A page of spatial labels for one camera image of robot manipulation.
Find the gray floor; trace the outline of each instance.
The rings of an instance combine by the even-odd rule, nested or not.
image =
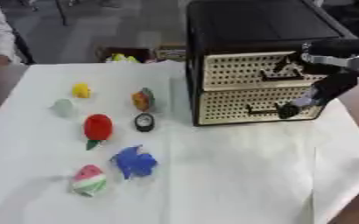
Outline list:
[[[66,7],[69,26],[61,24],[54,0],[38,0],[36,12],[18,0],[5,1],[2,6],[35,60],[54,64],[96,62],[97,46],[153,48],[182,43],[188,1],[123,0],[121,8],[112,9],[98,6],[96,0],[81,0],[81,4]]]

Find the blue plush toy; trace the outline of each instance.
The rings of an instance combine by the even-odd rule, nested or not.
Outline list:
[[[141,146],[125,148],[110,159],[110,163],[116,163],[125,179],[128,179],[131,174],[138,177],[151,175],[152,167],[157,165],[157,161],[150,153],[137,154],[137,150]]]

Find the tape roll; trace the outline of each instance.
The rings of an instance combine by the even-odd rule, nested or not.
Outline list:
[[[155,119],[148,113],[142,113],[135,118],[135,126],[141,132],[151,131],[155,127]]]

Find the drawer handle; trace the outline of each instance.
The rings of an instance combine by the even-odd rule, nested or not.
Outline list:
[[[297,69],[292,70],[295,73],[295,76],[285,76],[285,77],[268,77],[264,70],[260,71],[260,76],[262,81],[302,81],[304,76],[300,74]]]
[[[274,104],[276,109],[268,109],[268,110],[253,110],[253,108],[246,104],[246,109],[248,110],[248,114],[250,115],[263,115],[263,114],[277,114],[278,113],[278,104]]]

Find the yellow toy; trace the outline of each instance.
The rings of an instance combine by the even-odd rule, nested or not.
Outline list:
[[[79,98],[89,98],[91,90],[85,82],[76,83],[72,89],[72,95]]]
[[[140,63],[140,61],[138,61],[135,57],[133,56],[126,57],[122,53],[113,53],[111,54],[110,58],[106,59],[106,61],[122,61],[122,60]]]

